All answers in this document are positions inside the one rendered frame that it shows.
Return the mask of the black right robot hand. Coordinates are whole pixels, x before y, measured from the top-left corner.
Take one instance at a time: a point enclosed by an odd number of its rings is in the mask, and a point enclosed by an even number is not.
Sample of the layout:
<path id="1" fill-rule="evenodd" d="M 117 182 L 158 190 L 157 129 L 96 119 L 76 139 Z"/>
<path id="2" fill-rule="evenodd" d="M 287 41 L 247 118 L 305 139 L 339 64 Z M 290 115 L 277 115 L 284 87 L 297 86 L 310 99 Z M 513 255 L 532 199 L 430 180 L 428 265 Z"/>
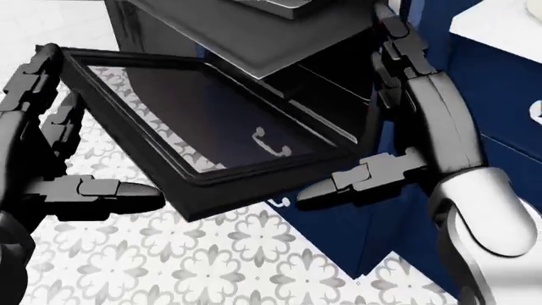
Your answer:
<path id="1" fill-rule="evenodd" d="M 302 208 L 395 197 L 404 185 L 429 191 L 433 214 L 472 215 L 490 202 L 489 172 L 478 127 L 451 78 L 425 58 L 426 42 L 384 3 L 373 6 L 376 105 L 395 128 L 396 155 L 381 153 L 302 190 Z"/>

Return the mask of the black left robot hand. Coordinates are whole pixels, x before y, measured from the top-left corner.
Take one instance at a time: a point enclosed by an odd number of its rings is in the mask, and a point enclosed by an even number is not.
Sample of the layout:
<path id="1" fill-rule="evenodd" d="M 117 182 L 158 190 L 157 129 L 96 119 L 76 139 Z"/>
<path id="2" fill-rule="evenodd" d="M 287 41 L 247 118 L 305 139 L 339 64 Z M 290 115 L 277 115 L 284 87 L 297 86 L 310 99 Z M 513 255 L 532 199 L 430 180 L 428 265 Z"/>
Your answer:
<path id="1" fill-rule="evenodd" d="M 58 95 L 64 55 L 48 43 L 21 64 L 0 101 L 0 213 L 23 225 L 48 215 L 61 221 L 103 221 L 110 214 L 148 213 L 164 207 L 156 187 L 91 175 L 67 175 L 66 160 L 80 144 L 85 104 L 71 92 L 55 114 L 44 114 Z"/>

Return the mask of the black oven body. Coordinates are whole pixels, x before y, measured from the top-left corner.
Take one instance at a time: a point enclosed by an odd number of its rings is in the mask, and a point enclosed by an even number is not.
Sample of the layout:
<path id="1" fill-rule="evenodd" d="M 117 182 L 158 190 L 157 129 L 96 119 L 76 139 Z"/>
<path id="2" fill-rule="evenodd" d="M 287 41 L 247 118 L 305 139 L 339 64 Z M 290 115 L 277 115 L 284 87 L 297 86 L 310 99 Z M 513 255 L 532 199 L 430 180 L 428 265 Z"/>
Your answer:
<path id="1" fill-rule="evenodd" d="M 198 55 L 253 80 L 342 144 L 369 137 L 371 0 L 105 0 L 119 48 Z"/>

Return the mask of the black glass oven door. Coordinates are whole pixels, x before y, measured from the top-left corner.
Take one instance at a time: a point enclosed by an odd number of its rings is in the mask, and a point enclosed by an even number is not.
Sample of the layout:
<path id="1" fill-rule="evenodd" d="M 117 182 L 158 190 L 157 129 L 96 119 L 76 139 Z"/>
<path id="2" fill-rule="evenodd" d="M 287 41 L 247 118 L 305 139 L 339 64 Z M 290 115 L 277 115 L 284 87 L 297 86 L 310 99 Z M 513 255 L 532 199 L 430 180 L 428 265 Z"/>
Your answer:
<path id="1" fill-rule="evenodd" d="M 65 48 L 63 82 L 185 220 L 241 208 L 352 167 L 375 152 L 379 119 L 351 147 L 258 83 L 200 58 Z M 273 157 L 252 133 L 291 148 Z"/>

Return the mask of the blue cabinet with drawers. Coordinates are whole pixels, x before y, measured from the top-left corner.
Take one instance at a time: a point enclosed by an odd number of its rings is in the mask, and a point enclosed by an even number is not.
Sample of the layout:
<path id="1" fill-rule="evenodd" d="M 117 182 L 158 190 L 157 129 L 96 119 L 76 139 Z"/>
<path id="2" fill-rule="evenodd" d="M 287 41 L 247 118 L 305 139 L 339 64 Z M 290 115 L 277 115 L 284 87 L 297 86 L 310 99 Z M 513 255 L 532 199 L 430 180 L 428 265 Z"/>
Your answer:
<path id="1" fill-rule="evenodd" d="M 477 121 L 489 163 L 542 212 L 542 65 L 449 32 L 452 18 L 480 0 L 412 0 L 409 20 L 428 43 L 427 60 L 454 81 Z"/>

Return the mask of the blue base cabinet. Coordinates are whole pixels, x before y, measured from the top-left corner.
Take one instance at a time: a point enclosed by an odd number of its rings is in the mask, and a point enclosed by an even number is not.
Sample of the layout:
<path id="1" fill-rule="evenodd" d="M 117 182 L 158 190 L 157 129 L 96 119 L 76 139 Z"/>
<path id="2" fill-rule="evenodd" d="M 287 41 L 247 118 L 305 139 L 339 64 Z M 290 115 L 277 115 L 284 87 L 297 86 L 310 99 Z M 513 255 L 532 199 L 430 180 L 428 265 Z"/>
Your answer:
<path id="1" fill-rule="evenodd" d="M 351 278 L 367 275 L 391 252 L 397 253 L 453 297 L 459 289 L 437 251 L 438 231 L 432 223 L 428 197 L 416 185 L 399 197 L 358 206 L 351 202 L 322 210 L 301 210 L 296 192 L 288 208 L 273 208 Z"/>

